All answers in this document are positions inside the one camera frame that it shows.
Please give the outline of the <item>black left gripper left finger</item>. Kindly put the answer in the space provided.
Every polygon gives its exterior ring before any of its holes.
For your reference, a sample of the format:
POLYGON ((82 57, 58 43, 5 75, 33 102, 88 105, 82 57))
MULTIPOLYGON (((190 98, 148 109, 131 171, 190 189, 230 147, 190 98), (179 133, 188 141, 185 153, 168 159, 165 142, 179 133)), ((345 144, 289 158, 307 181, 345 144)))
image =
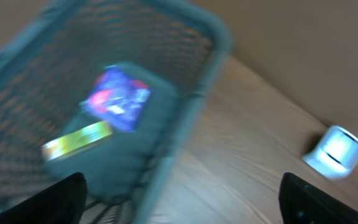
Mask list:
POLYGON ((87 198, 81 172, 0 213, 0 224, 79 224, 87 198))

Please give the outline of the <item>green yellow juice carton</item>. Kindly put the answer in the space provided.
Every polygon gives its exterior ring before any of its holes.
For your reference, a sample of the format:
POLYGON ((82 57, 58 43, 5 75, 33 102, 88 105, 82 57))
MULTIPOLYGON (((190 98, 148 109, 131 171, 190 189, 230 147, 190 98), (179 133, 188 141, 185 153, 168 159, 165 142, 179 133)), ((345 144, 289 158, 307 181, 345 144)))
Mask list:
POLYGON ((42 146, 46 161, 61 159, 83 151, 113 135, 106 121, 99 121, 70 134, 56 138, 42 146))

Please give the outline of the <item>purple red tissue pack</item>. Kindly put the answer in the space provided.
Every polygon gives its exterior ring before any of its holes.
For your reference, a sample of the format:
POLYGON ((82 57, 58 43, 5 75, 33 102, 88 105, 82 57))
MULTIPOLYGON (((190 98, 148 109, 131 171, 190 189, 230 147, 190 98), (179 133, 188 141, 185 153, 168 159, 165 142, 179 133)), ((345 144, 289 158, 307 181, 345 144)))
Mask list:
POLYGON ((133 132, 151 95, 152 89, 146 82, 112 65, 96 80, 82 107, 121 131, 133 132))

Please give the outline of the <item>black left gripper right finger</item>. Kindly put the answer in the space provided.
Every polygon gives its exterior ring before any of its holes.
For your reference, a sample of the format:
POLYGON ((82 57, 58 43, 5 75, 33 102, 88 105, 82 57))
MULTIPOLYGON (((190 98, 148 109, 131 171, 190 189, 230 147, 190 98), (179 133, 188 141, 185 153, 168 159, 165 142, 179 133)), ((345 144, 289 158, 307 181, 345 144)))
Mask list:
POLYGON ((297 175, 284 173, 278 201, 284 224, 358 224, 358 212, 297 175))

